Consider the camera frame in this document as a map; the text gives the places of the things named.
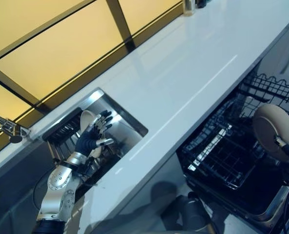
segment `robotic arm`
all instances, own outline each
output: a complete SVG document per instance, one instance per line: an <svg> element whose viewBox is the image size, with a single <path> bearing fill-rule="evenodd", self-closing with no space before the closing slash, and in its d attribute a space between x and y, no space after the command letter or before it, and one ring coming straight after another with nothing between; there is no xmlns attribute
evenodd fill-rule
<svg viewBox="0 0 289 234"><path fill-rule="evenodd" d="M81 169L91 150L109 145L113 139L104 138L104 132L112 125L107 123L111 112L103 111L89 124L78 139L75 151L61 162L49 175L48 189L37 216L33 234L63 234L64 226L71 217L75 192L80 184Z"/></svg>

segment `dishwasher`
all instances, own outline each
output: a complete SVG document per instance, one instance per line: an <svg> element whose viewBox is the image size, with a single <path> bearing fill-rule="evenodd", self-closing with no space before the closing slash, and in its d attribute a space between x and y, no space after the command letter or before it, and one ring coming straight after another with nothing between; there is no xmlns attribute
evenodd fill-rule
<svg viewBox="0 0 289 234"><path fill-rule="evenodd" d="M192 190L274 234L289 225L289 163L270 157L254 135L253 114L265 103L289 114L289 83L253 70L176 152Z"/></svg>

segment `bottle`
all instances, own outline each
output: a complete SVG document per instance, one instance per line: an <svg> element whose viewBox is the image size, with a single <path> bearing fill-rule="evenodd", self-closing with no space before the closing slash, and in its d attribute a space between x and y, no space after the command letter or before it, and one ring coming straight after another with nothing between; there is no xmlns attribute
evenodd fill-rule
<svg viewBox="0 0 289 234"><path fill-rule="evenodd" d="M183 14L185 16L191 16L195 12L195 0L182 0Z"/></svg>

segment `glass pane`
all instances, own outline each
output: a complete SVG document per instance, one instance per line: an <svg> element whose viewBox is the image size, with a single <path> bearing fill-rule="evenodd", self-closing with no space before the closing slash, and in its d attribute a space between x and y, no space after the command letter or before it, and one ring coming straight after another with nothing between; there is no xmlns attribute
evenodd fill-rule
<svg viewBox="0 0 289 234"><path fill-rule="evenodd" d="M3 118L15 119L30 106L24 101L0 86L0 116Z"/></svg>
<svg viewBox="0 0 289 234"><path fill-rule="evenodd" d="M0 70L38 99L122 42L105 0L97 0L0 60Z"/></svg>
<svg viewBox="0 0 289 234"><path fill-rule="evenodd" d="M0 0L0 50L83 0Z"/></svg>
<svg viewBox="0 0 289 234"><path fill-rule="evenodd" d="M128 27L133 35L179 0L119 0Z"/></svg>

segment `white plate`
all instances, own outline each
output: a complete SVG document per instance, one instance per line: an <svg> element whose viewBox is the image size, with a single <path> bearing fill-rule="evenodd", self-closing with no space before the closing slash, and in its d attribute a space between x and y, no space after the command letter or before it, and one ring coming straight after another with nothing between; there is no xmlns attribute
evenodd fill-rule
<svg viewBox="0 0 289 234"><path fill-rule="evenodd" d="M262 147L274 158L289 162L289 157L274 141L274 137L279 135L289 145L289 115L276 105L265 104L256 110L252 120L253 130Z"/></svg>
<svg viewBox="0 0 289 234"><path fill-rule="evenodd" d="M94 121L96 118L96 115L92 113L91 111L83 111L80 116L80 130L81 132L85 131L85 129L88 127L88 125ZM101 155L102 147L98 147L94 150L92 150L89 154L89 156L92 157L99 157Z"/></svg>

